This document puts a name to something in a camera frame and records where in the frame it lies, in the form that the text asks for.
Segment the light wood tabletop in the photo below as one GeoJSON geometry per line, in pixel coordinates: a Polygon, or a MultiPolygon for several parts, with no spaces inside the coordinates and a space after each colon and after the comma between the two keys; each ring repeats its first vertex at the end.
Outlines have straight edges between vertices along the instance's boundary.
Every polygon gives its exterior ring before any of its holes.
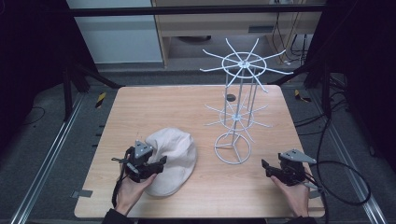
{"type": "MultiPolygon", "coordinates": [[[[112,207],[111,195],[120,175],[112,158],[122,158],[134,141],[167,127],[190,133],[198,159],[190,178],[178,192],[164,197],[143,194],[129,217],[292,217],[285,197],[265,176],[262,159],[279,167],[277,153],[293,148],[303,151],[291,120],[282,91],[278,86],[265,86],[268,93],[257,91],[254,106],[265,109],[254,113],[254,120],[270,128],[253,124],[247,130],[251,155],[242,164],[221,161],[215,153],[216,139],[228,130],[219,120],[224,107],[224,86],[152,86],[119,89],[106,127],[83,189],[92,190],[90,198],[80,197],[77,217],[104,217],[112,207]]],[[[244,94],[250,88],[244,87],[244,94]]],[[[239,87],[228,93],[238,95],[239,87]]],[[[309,201],[312,217],[324,215],[320,198],[309,201]]]]}

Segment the beige cap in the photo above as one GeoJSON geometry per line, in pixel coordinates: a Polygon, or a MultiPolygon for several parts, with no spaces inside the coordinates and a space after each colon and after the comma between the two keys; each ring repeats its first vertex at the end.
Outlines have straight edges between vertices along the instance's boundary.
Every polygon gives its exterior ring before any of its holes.
{"type": "Polygon", "coordinates": [[[165,128],[150,135],[146,144],[154,147],[148,163],[167,156],[163,172],[157,175],[146,193],[152,196],[176,193],[191,175],[197,161],[197,151],[191,135],[178,128],[165,128]]]}

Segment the hand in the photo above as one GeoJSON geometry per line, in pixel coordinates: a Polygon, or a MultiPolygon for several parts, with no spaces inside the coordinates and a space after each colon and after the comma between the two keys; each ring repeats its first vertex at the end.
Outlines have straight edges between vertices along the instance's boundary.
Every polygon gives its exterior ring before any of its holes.
{"type": "Polygon", "coordinates": [[[272,181],[282,190],[286,196],[289,208],[296,217],[308,217],[308,194],[309,188],[303,183],[287,186],[274,175],[271,176],[272,181]]]}
{"type": "Polygon", "coordinates": [[[157,174],[154,174],[141,183],[136,183],[129,177],[124,178],[117,194],[115,210],[127,216],[132,207],[139,201],[143,191],[152,184],[156,176],[157,174]]]}

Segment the black sleeve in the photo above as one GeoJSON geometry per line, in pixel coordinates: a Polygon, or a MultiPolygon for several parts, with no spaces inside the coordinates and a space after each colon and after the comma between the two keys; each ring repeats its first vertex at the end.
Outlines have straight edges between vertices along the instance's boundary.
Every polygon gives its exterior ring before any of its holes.
{"type": "Polygon", "coordinates": [[[102,224],[134,224],[131,219],[114,209],[108,210],[102,224]]]}
{"type": "Polygon", "coordinates": [[[317,222],[312,217],[297,217],[285,224],[317,224],[317,222]]]}

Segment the white wall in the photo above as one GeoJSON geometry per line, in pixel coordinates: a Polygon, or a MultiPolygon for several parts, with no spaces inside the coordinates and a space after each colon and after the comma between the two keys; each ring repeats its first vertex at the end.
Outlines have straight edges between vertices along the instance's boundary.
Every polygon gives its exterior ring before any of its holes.
{"type": "MultiPolygon", "coordinates": [[[[70,8],[151,7],[149,0],[67,0],[70,8]]],[[[161,63],[153,16],[76,17],[95,63],[161,63]]]]}

